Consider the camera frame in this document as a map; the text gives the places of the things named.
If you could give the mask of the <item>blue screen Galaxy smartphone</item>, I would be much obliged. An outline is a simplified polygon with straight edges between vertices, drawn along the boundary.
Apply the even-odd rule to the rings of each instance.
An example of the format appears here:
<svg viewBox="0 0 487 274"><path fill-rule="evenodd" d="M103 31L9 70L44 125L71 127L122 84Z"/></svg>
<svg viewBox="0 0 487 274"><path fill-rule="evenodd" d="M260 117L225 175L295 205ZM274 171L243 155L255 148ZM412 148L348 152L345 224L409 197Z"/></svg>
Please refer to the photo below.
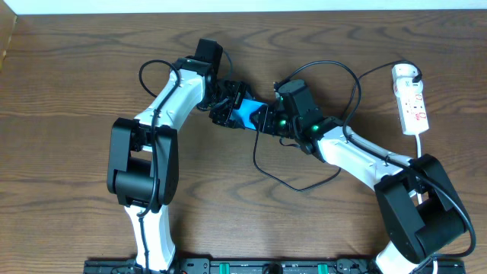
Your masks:
<svg viewBox="0 0 487 274"><path fill-rule="evenodd" d="M256 126L251 121L250 117L252 113L255 113L260 107L264 106L265 103L251 100L243 99L239 109L233 109L231 113L231 119L235 121L238 125L242 125L245 129L255 130Z"/></svg>

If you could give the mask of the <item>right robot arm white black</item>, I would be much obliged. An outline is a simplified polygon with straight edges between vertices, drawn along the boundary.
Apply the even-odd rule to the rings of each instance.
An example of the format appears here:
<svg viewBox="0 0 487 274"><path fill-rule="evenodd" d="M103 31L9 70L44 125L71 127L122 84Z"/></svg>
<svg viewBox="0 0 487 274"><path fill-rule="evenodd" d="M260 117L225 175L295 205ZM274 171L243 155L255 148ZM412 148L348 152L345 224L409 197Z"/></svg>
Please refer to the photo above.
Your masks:
<svg viewBox="0 0 487 274"><path fill-rule="evenodd" d="M374 261L382 273L412 273L471 229L469 216L439 160L394 154L323 116L308 86L293 80L272 105L250 113L257 132L294 139L300 149L346 170L377 197L390 242Z"/></svg>

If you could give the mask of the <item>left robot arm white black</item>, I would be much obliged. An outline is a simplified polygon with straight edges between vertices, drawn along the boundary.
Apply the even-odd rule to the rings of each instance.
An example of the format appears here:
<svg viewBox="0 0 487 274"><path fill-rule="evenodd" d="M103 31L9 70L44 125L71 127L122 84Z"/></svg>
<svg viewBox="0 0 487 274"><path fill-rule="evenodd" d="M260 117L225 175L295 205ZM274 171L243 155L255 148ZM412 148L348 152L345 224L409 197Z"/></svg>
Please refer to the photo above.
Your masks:
<svg viewBox="0 0 487 274"><path fill-rule="evenodd" d="M220 126L242 125L231 116L250 88L218 77L225 54L214 40L201 39L194 55L167 65L167 84L144 111L112 126L107 189L130 217L134 265L143 273L168 273L176 254L168 206L179 181L178 133L192 109L208 112Z"/></svg>

